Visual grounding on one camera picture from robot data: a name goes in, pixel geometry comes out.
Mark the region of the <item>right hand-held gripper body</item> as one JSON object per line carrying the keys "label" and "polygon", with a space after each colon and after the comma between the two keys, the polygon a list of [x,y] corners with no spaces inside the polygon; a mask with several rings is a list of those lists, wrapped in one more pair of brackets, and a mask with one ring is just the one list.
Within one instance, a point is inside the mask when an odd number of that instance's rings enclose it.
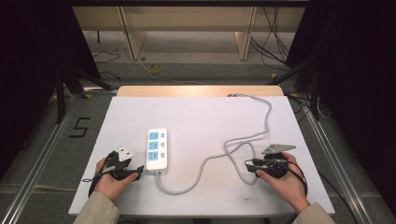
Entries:
{"label": "right hand-held gripper body", "polygon": [[285,151],[295,149],[295,145],[271,144],[262,151],[263,158],[255,166],[274,178],[281,178],[288,172]]}

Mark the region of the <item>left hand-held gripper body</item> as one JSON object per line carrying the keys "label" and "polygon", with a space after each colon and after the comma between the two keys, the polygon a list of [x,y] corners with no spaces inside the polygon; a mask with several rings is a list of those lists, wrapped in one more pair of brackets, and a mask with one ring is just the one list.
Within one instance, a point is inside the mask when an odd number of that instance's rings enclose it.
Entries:
{"label": "left hand-held gripper body", "polygon": [[128,166],[134,157],[134,154],[125,149],[124,147],[119,147],[117,151],[113,150],[108,154],[108,167],[113,167],[109,173],[116,180],[123,180],[127,176],[133,173],[132,170],[128,170]]}

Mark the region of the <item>person's left hand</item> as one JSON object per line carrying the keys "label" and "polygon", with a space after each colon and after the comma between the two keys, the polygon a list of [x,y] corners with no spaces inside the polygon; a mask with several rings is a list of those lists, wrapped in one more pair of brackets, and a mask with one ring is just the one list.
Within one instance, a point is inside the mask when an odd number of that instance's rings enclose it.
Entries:
{"label": "person's left hand", "polygon": [[138,174],[131,174],[123,180],[117,180],[112,175],[105,174],[97,182],[94,191],[104,194],[111,202],[115,202],[122,192],[138,178]]}

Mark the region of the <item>person's right hand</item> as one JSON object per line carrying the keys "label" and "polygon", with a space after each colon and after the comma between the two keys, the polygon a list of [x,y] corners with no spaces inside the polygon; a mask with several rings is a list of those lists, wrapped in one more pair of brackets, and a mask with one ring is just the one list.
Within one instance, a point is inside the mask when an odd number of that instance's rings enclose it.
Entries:
{"label": "person's right hand", "polygon": [[289,163],[290,170],[282,178],[276,179],[261,170],[258,170],[256,174],[268,183],[276,194],[299,215],[310,205],[310,202],[306,199],[305,187],[302,182],[304,175],[294,156],[287,152],[283,152],[283,155]]}

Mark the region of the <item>white power strip blue sockets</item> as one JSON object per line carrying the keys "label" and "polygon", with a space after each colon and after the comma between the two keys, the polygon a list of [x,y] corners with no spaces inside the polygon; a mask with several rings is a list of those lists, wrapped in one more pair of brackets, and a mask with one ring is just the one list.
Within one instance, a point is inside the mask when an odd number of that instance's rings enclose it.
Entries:
{"label": "white power strip blue sockets", "polygon": [[156,175],[164,175],[168,168],[167,130],[151,129],[148,131],[146,168]]}

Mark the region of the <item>black metal stand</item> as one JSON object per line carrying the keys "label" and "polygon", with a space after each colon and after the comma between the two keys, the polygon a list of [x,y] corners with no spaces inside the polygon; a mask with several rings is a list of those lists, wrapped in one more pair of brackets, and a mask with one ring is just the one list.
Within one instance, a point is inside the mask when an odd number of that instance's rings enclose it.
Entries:
{"label": "black metal stand", "polygon": [[57,96],[58,109],[58,115],[56,120],[57,124],[61,123],[66,113],[64,88],[69,89],[72,94],[81,95],[83,93],[83,87],[78,81],[80,78],[86,79],[104,90],[113,90],[113,88],[109,84],[102,81],[99,77],[94,77],[80,68],[71,65],[61,66],[55,73],[55,91]]}
{"label": "black metal stand", "polygon": [[313,59],[306,59],[303,63],[291,69],[281,77],[270,82],[270,85],[278,85],[297,76],[294,89],[297,91],[308,91],[310,93],[309,108],[316,120],[319,120],[318,110],[318,69]]}

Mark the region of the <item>wooden table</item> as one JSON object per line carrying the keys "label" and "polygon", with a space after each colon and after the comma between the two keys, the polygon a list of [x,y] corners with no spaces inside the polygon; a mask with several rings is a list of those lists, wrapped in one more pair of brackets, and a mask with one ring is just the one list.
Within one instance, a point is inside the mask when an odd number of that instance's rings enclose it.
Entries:
{"label": "wooden table", "polygon": [[221,97],[242,93],[253,96],[283,96],[279,86],[266,85],[192,85],[121,86],[118,97]]}

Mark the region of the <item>dark curtain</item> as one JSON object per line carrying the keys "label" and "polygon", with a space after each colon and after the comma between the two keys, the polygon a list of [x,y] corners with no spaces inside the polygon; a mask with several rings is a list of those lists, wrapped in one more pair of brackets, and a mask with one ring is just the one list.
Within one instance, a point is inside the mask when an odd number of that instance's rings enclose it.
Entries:
{"label": "dark curtain", "polygon": [[0,0],[0,180],[55,87],[98,68],[68,0]]}
{"label": "dark curtain", "polygon": [[396,0],[309,0],[287,64],[315,57],[318,91],[396,217]]}

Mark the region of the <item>light wooden shelf unit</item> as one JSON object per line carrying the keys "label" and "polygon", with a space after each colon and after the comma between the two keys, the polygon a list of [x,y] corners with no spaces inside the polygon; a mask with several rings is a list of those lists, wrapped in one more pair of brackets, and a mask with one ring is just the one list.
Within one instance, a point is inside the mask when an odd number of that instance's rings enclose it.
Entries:
{"label": "light wooden shelf unit", "polygon": [[239,58],[248,57],[251,34],[298,30],[303,7],[74,7],[83,31],[122,31],[136,60],[150,31],[233,32]]}

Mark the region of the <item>metal floor rail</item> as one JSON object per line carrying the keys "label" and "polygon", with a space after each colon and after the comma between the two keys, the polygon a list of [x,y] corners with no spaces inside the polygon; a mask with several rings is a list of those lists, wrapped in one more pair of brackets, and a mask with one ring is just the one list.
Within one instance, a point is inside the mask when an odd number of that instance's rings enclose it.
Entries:
{"label": "metal floor rail", "polygon": [[332,171],[340,186],[340,189],[344,193],[344,199],[346,201],[347,207],[350,209],[351,213],[356,219],[356,222],[358,224],[373,224],[373,220],[370,218],[363,200],[353,186],[351,179],[348,177],[347,171],[336,155],[336,152],[334,151],[329,137],[325,133],[322,125],[315,119],[315,117],[306,107],[303,108],[303,111],[305,112],[305,116],[318,139],[326,159],[332,167]]}
{"label": "metal floor rail", "polygon": [[15,198],[8,207],[5,216],[1,219],[0,224],[17,224],[21,213],[27,204],[30,196],[32,195],[35,185],[42,175],[48,161],[56,148],[59,139],[64,131],[70,115],[79,100],[79,95],[73,94],[67,101],[64,117],[55,125],[46,145],[43,147],[40,155],[38,156],[32,170],[24,180],[23,184],[19,187]]}

